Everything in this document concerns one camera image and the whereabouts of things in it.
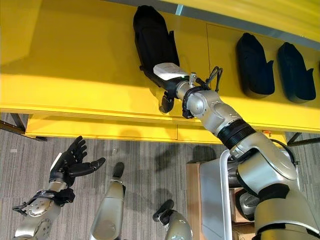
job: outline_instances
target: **yellow shelf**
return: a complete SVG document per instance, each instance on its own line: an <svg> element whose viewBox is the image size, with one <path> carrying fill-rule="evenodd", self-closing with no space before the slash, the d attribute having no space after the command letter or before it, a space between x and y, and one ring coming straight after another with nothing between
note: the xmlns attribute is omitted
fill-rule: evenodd
<svg viewBox="0 0 320 240"><path fill-rule="evenodd" d="M139 70L132 26L136 7L100 0L2 2L0 111L201 126L197 119L182 117L179 100L169 114L158 110L163 90ZM242 31L162 14L168 29L174 30L181 67L202 79L208 77L210 65L223 67L222 99L255 129L320 133L318 51L296 45L307 67L314 67L315 100L286 100L277 64L276 93L251 99L243 95L237 74L235 45ZM267 59L276 60L283 42L256 36Z"/></svg>
<svg viewBox="0 0 320 240"><path fill-rule="evenodd" d="M165 0L320 42L318 0Z"/></svg>
<svg viewBox="0 0 320 240"><path fill-rule="evenodd" d="M92 139L137 140L173 143L221 144L221 141L200 126L176 124L139 123L80 117L30 115L26 136L35 137L77 137ZM272 131L270 138L283 143L283 132Z"/></svg>

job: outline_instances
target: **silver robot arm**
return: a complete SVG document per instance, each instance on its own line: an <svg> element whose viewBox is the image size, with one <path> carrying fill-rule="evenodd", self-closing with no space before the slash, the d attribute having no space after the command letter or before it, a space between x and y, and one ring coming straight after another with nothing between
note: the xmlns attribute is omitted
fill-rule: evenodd
<svg viewBox="0 0 320 240"><path fill-rule="evenodd" d="M53 221L58 217L65 203L72 203L75 195L70 188L75 178L93 173L106 161L100 158L82 163L87 155L85 141L79 136L67 151L59 153L50 169L46 190L36 193L28 202L12 209L26 216L15 231L13 240L45 240Z"/></svg>
<svg viewBox="0 0 320 240"><path fill-rule="evenodd" d="M260 199L254 214L255 239L320 238L313 213L298 189L297 172L291 161L224 103L217 92L199 89L190 93L195 89L193 82L180 82L176 96L183 100L193 117L200 119L222 141L232 158L240 162L236 172L239 182Z"/></svg>

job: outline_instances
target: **gray carpet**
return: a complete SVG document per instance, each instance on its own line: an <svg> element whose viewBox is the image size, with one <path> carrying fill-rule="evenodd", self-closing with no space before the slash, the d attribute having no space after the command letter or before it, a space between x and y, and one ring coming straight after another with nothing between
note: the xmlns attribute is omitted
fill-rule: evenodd
<svg viewBox="0 0 320 240"><path fill-rule="evenodd" d="M4 114L3 120L11 122ZM49 138L38 142L10 132L0 131L0 239L14 235L23 217L11 210L28 200L48 183L50 166L59 152L72 143L70 138ZM221 145L158 143L144 141L94 140L87 142L84 162L107 159L97 172L76 179L75 200L66 204L54 222L50 240L87 240L113 166L125 164L126 185L122 239L163 240L165 229L152 221L152 214L167 199L174 209L187 215L186 163L219 156ZM320 144L293 148L300 160L301 189L320 215Z"/></svg>

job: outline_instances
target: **robot forearm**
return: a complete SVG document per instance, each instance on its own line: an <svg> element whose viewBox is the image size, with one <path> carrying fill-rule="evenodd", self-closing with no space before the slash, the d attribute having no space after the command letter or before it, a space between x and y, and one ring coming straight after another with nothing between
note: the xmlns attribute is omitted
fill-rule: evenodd
<svg viewBox="0 0 320 240"><path fill-rule="evenodd" d="M79 136L67 151L59 153L50 169L47 189L38 191L28 202L12 208L26 216L16 230L14 240L47 239L61 207L72 203L75 198L70 188L75 178L93 173L104 164L106 159L103 157L93 162L82 162L87 155L85 143Z"/></svg>
<svg viewBox="0 0 320 240"><path fill-rule="evenodd" d="M60 192L67 188L67 184L61 179L49 183L47 190ZM30 205L27 216L15 231L14 240L20 239L46 239L51 231L52 223L57 218L61 206L53 199L39 197Z"/></svg>

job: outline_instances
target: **robotic hand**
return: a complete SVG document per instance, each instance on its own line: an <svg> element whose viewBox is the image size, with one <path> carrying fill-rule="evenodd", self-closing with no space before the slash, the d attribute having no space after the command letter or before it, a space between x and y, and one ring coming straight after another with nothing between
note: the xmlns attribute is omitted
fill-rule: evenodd
<svg viewBox="0 0 320 240"><path fill-rule="evenodd" d="M75 178L93 173L106 161L100 158L93 162L83 162L87 146L82 136L70 145L67 151L59 153L50 169L46 190L38 191L28 202L12 209L26 216L15 232L13 240L45 240L52 223L65 203L72 203L75 194L70 188Z"/></svg>
<svg viewBox="0 0 320 240"><path fill-rule="evenodd" d="M220 99L222 68L216 66L205 82L196 73L188 74L181 69L173 32L168 33L164 18L151 6L138 7L133 28L140 69L165 91L160 110L168 113L173 108L174 98L182 100L182 115L186 119L200 119L229 149L233 160L239 162L238 181L259 198L254 214L254 239L319 239L319 227L299 191L294 165L271 140L256 132ZM210 83L215 76L217 84L213 91ZM179 233L181 228L170 227L176 224L174 220L168 224L167 239L177 236L189 239L189 230Z"/></svg>

